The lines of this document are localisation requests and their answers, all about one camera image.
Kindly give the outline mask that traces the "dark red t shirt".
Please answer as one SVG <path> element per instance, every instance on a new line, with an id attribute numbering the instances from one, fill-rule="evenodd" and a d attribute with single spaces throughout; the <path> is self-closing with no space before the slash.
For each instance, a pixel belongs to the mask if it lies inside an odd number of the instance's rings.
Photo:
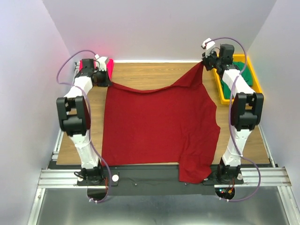
<path id="1" fill-rule="evenodd" d="M 107 90 L 102 157 L 108 165 L 179 164 L 179 180 L 197 184 L 211 174 L 220 127 L 216 104 L 198 63 L 173 84 Z"/>

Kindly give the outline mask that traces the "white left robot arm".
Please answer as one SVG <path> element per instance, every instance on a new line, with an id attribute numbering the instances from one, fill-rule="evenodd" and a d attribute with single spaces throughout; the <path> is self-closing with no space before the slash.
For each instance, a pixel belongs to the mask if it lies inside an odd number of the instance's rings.
<path id="1" fill-rule="evenodd" d="M 56 100 L 60 128 L 73 142 L 81 169 L 75 172 L 79 186 L 98 186 L 106 182 L 101 160 L 91 144 L 91 115 L 87 94 L 94 87 L 109 87 L 114 61 L 95 55 L 94 59 L 82 59 L 76 66 L 70 91 Z"/>

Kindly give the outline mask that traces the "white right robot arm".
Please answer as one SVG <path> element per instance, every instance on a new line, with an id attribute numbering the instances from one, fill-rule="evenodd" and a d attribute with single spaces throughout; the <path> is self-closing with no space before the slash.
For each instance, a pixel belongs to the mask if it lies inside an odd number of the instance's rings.
<path id="1" fill-rule="evenodd" d="M 215 42 L 207 39 L 203 42 L 202 62 L 206 70 L 215 69 L 219 78 L 230 89 L 229 131 L 230 139 L 225 153 L 216 170 L 216 180 L 228 183 L 241 179 L 240 165 L 247 139 L 260 123 L 264 95 L 255 92 L 241 75 L 238 66 L 233 63 L 234 46 L 220 45 L 215 51 Z"/>

